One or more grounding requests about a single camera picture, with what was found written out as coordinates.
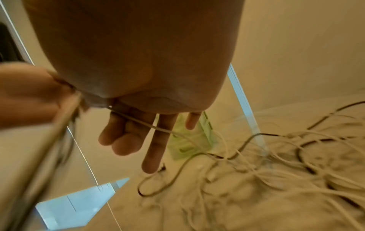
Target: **black object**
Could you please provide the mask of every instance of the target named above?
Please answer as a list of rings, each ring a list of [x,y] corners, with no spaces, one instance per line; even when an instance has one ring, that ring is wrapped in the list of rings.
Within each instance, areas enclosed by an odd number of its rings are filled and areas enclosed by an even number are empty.
[[[0,23],[0,63],[11,61],[24,62],[24,59],[20,55],[8,28],[5,24]]]

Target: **skin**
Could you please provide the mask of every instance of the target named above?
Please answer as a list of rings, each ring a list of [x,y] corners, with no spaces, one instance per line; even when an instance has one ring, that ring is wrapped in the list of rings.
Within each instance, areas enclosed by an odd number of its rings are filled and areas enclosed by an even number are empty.
[[[172,129],[188,129],[217,97],[237,39],[244,0],[23,0],[59,75],[91,106],[114,107]],[[111,113],[99,142],[138,151],[149,128]],[[142,163],[157,170],[169,135],[155,131]]]
[[[24,63],[0,65],[0,130],[50,123],[73,94],[56,73]]]

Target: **table surface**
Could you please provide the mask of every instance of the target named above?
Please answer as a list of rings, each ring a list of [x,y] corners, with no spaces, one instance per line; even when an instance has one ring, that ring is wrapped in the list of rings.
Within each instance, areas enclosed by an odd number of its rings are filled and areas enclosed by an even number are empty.
[[[293,131],[304,130],[309,125],[319,120],[324,115],[334,111],[336,108],[365,99],[365,94],[352,95],[348,97],[338,97],[312,102],[304,102],[300,104],[285,105],[277,108],[255,112],[256,120],[262,132],[286,134]],[[358,115],[365,112],[365,105],[359,105],[356,108],[349,109],[346,113]],[[225,126],[220,127],[220,131],[227,140],[229,148],[239,147],[250,135],[249,126],[245,118],[230,121]],[[218,145],[216,150],[221,150],[222,145]],[[165,155],[164,163],[167,171],[163,174],[155,176],[152,180],[143,186],[145,193],[159,189],[162,185],[169,182],[175,176],[177,170],[184,162],[173,161],[169,155]],[[206,156],[199,156],[193,159],[182,171],[181,175],[165,192],[153,198],[141,198],[137,193],[137,185],[146,177],[145,174],[137,174],[132,177],[105,205],[99,213],[84,228],[86,231],[93,230],[120,230],[118,224],[123,231],[128,230],[191,230],[187,225],[185,214],[179,205],[179,199],[187,191],[196,187],[197,177],[202,167],[212,162]],[[285,166],[275,164],[274,168],[283,169]],[[363,180],[363,173],[355,176],[356,180]],[[240,179],[239,175],[231,174],[225,178],[224,182],[214,185],[214,192],[225,190],[230,185],[234,185]],[[250,213],[250,206],[255,205],[261,198],[253,197],[259,195],[255,184],[245,184],[239,189],[238,196],[234,196],[236,201],[244,201],[244,203],[231,203],[227,207],[228,222],[226,227],[228,230],[240,230],[240,217],[245,217]],[[359,211],[352,210],[351,207],[341,200],[337,200],[343,207],[349,210],[354,216],[360,216]],[[281,209],[278,210],[276,218],[273,220],[260,220],[260,224],[256,223],[250,230],[266,230],[280,227],[283,230],[322,230],[324,228],[343,229],[347,223],[341,215],[336,211],[324,211],[318,208],[315,200],[311,200],[306,195],[300,195],[289,201],[280,204]]]

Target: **light blue strip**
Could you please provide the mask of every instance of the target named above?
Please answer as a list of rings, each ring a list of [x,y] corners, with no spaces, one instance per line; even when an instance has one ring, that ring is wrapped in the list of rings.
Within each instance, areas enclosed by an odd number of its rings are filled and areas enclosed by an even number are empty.
[[[238,101],[240,102],[240,105],[241,105],[243,113],[246,117],[246,120],[251,128],[252,134],[260,133],[259,125],[256,122],[254,113],[252,112],[252,109],[247,100],[247,97],[243,92],[242,86],[240,84],[240,81],[238,80],[237,74],[236,74],[232,64],[229,65],[227,74],[228,74],[229,80],[231,81],[233,89],[235,90]],[[257,145],[264,148],[265,150],[267,149],[265,140],[263,139],[262,136],[256,136],[255,140],[257,142]]]

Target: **pile of cables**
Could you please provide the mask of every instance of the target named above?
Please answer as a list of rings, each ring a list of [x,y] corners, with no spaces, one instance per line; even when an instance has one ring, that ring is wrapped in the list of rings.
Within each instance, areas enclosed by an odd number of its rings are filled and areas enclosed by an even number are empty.
[[[263,219],[279,214],[280,208],[277,206],[283,200],[309,194],[313,196],[313,201],[324,201],[327,205],[330,205],[332,210],[337,211],[347,224],[355,230],[365,231],[365,227],[360,221],[349,212],[348,208],[342,205],[345,203],[362,215],[364,213],[364,207],[361,204],[365,202],[365,197],[361,193],[365,195],[365,185],[341,174],[343,172],[352,173],[359,169],[365,170],[365,167],[363,167],[365,150],[361,147],[365,139],[365,120],[341,114],[347,108],[359,107],[360,104],[365,104],[365,101],[341,107],[303,131],[289,134],[254,134],[239,149],[229,150],[224,137],[219,132],[214,131],[225,145],[223,155],[206,152],[192,155],[185,160],[176,175],[168,183],[156,191],[143,191],[142,186],[146,182],[167,171],[166,167],[163,166],[156,174],[141,181],[138,185],[138,193],[143,198],[156,197],[174,185],[182,171],[193,159],[198,156],[206,156],[212,161],[199,173],[196,190],[193,190],[194,193],[189,190],[186,196],[179,198],[179,205],[185,212],[186,220],[193,230],[243,230],[245,228],[247,230],[248,227],[257,225]],[[182,134],[150,126],[127,115],[121,115],[156,130],[186,138],[199,148],[198,144]],[[326,120],[333,117],[347,118],[350,122],[317,129]],[[338,131],[342,127],[354,127],[360,131],[360,135],[338,135],[330,132],[331,130]],[[264,149],[257,145],[255,148],[249,148],[249,146],[255,146],[255,144],[252,145],[252,140],[257,136],[272,137],[273,141],[269,143],[270,148]],[[335,149],[338,151],[332,150],[326,153],[325,150],[329,149],[328,145],[335,145]],[[231,169],[231,171],[225,171],[224,173],[222,173],[223,171],[217,171],[223,166],[226,169]],[[209,184],[233,173],[240,174],[239,181],[234,186],[227,187],[223,191],[220,190],[219,193],[214,192],[214,190],[207,190]],[[269,196],[264,196],[254,203],[250,208],[250,212],[244,216],[240,215],[235,223],[223,219],[224,214],[214,215],[214,212],[210,209],[211,205],[208,205],[209,203],[218,203],[220,205],[219,209],[222,210],[224,209],[224,203],[232,200],[235,191],[249,183],[266,188],[265,192],[270,192]],[[194,202],[193,205],[184,204],[184,201],[189,200]],[[200,218],[197,219],[194,214],[199,214]]]

